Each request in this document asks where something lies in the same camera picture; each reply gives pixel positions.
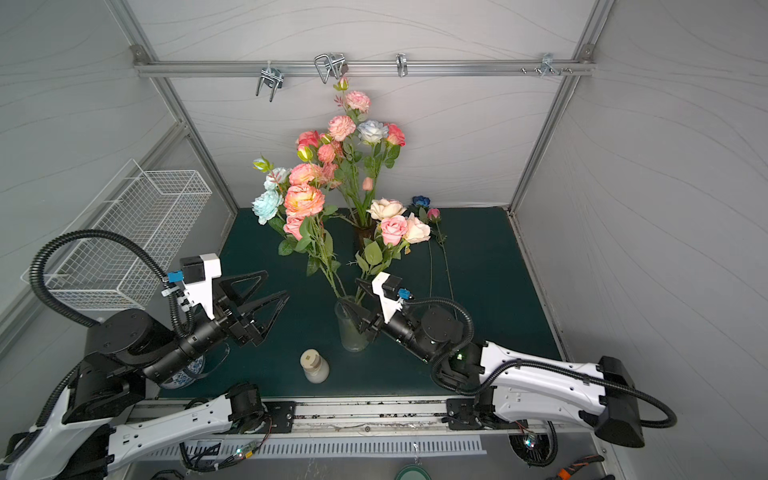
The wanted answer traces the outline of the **clear ribbed glass vase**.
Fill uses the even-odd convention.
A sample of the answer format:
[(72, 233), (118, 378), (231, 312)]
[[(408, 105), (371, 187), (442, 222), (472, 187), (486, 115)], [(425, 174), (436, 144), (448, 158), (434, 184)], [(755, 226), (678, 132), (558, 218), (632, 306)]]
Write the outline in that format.
[(366, 334), (358, 331), (353, 319), (344, 309), (343, 300), (346, 300), (346, 297), (339, 299), (334, 306), (341, 344), (349, 352), (361, 352), (368, 347), (370, 339)]

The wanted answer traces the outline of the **pink ribbed glass vase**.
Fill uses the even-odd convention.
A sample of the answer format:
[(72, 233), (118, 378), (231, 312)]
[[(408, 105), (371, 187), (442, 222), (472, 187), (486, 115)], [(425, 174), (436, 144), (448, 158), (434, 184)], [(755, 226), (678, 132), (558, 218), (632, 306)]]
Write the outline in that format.
[(374, 239), (376, 228), (376, 221), (366, 212), (361, 224), (355, 227), (355, 246), (358, 250), (365, 248), (367, 240)]

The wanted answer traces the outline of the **medium pink rose stem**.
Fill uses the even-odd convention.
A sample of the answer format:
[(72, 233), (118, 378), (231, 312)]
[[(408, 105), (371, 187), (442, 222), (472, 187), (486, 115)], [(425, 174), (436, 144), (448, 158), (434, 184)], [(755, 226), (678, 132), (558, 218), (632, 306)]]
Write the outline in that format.
[(311, 243), (310, 236), (302, 233), (304, 219), (288, 216), (283, 225), (284, 239), (278, 245), (278, 254), (288, 256), (292, 253), (306, 253)]

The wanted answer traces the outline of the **small cream rose stem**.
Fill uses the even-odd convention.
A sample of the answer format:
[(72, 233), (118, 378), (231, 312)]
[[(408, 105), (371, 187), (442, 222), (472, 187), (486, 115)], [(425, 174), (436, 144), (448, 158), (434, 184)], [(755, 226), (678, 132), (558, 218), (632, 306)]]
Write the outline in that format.
[(367, 212), (376, 221), (383, 221), (398, 215), (402, 215), (406, 207), (397, 200), (379, 199), (373, 200)]

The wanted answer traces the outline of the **teal white flower spray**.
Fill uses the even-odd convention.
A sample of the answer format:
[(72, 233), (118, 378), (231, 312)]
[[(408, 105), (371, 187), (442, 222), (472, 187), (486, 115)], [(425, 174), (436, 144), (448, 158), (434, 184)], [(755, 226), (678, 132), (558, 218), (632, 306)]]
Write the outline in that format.
[(267, 159), (260, 157), (253, 162), (253, 167), (265, 175), (264, 192), (252, 202), (251, 210), (260, 225), (269, 225), (281, 235), (286, 224), (285, 195), (289, 187), (288, 169), (277, 167)]

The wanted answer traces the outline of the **orange pink peony stem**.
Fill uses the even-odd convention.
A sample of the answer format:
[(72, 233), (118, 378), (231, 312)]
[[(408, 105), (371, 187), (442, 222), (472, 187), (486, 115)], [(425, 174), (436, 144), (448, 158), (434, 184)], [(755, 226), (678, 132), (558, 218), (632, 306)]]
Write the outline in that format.
[(329, 283), (332, 292), (338, 298), (347, 294), (339, 276), (341, 262), (335, 252), (335, 242), (326, 223), (336, 213), (337, 207), (326, 200), (327, 188), (320, 185), (321, 164), (317, 157), (317, 148), (297, 149), (299, 165), (291, 169), (289, 187), (285, 195), (284, 207), (286, 218), (299, 216), (304, 219), (302, 233), (311, 239), (307, 256), (306, 274), (312, 276), (320, 272)]

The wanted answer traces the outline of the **magenta rose stem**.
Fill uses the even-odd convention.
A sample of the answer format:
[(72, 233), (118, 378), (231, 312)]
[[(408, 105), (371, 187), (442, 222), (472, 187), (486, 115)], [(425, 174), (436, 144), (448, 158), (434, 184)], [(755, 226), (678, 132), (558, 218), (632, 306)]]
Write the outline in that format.
[(455, 300), (453, 281), (452, 281), (452, 276), (450, 271), (450, 264), (449, 264), (449, 259), (447, 255), (447, 249), (446, 249), (447, 236), (443, 233), (441, 229), (441, 221), (442, 221), (441, 212), (438, 208), (429, 207), (426, 211), (426, 218), (428, 223), (432, 227), (432, 230), (433, 230), (432, 236), (435, 239), (442, 253), (450, 299)]

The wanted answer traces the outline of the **dark blue small flower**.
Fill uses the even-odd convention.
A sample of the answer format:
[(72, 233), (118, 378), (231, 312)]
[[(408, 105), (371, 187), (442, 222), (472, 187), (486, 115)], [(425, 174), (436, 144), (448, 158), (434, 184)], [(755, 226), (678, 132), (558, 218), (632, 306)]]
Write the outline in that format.
[(428, 243), (431, 235), (429, 225), (428, 210), (431, 200), (428, 197), (417, 195), (412, 197), (412, 210), (419, 222), (419, 229), (422, 230), (421, 242), (426, 242), (429, 251), (429, 259), (433, 260), (431, 246)]

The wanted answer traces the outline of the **pink bud stem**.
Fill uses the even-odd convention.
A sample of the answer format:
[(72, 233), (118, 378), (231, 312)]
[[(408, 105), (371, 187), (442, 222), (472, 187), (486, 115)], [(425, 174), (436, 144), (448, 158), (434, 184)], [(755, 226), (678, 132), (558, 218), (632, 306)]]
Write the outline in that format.
[(366, 177), (361, 185), (364, 196), (360, 207), (360, 220), (364, 227), (367, 227), (371, 223), (370, 208), (375, 196), (375, 187), (376, 182), (371, 177)]

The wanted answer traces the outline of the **pink carnation spray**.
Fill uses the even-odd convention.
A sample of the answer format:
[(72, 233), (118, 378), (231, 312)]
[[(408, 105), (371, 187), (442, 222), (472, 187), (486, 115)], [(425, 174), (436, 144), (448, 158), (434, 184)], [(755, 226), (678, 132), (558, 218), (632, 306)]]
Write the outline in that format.
[(317, 155), (321, 164), (321, 177), (318, 183), (328, 190), (339, 192), (350, 209), (349, 222), (356, 227), (362, 227), (363, 220), (360, 218), (353, 164), (346, 159), (342, 144), (329, 133), (325, 133), (320, 136)]

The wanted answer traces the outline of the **white blue rose stem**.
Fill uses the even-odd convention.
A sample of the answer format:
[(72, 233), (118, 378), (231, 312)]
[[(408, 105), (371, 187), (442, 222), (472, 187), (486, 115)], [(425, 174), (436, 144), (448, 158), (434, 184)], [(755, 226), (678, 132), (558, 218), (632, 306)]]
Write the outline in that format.
[(366, 177), (371, 177), (373, 170), (373, 147), (387, 135), (387, 128), (383, 122), (366, 120), (358, 126), (358, 133), (361, 141), (371, 147), (371, 154), (364, 160)]

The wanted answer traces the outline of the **large pink rose stem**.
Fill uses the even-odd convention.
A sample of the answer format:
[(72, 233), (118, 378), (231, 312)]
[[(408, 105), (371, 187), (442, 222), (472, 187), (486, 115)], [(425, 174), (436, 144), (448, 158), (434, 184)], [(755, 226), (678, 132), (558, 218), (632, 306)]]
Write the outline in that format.
[(297, 149), (301, 150), (304, 147), (318, 148), (320, 143), (321, 140), (318, 131), (306, 131), (299, 135), (297, 139)]

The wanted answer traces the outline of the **tall pink peony stem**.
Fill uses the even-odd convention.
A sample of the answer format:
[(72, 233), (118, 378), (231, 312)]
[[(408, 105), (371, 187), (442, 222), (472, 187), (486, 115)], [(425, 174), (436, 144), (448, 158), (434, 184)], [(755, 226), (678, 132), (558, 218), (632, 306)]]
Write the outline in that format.
[(359, 150), (361, 142), (358, 126), (367, 119), (371, 107), (370, 98), (362, 91), (353, 90), (346, 76), (333, 84), (334, 98), (340, 113), (328, 123), (326, 137), (334, 148), (334, 163), (338, 166), (334, 180), (336, 190), (342, 195), (350, 209), (350, 222), (357, 227), (367, 226), (367, 214), (364, 212), (358, 163), (362, 160)]

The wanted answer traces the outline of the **pink white rose stem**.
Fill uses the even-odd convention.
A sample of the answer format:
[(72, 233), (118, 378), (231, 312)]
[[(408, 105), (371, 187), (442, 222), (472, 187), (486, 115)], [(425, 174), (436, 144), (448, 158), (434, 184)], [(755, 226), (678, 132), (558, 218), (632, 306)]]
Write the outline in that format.
[(406, 227), (407, 219), (402, 214), (377, 223), (373, 238), (364, 239), (362, 248), (355, 254), (356, 264), (361, 271), (360, 280), (371, 281), (400, 257), (406, 244)]

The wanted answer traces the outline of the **large cream rose stem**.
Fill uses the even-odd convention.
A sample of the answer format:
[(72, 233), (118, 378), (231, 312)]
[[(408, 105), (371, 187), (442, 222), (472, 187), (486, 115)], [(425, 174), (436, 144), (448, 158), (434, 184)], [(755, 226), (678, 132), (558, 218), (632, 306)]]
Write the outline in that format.
[(406, 219), (406, 232), (403, 239), (410, 245), (414, 245), (428, 241), (430, 236), (430, 226), (411, 213)]

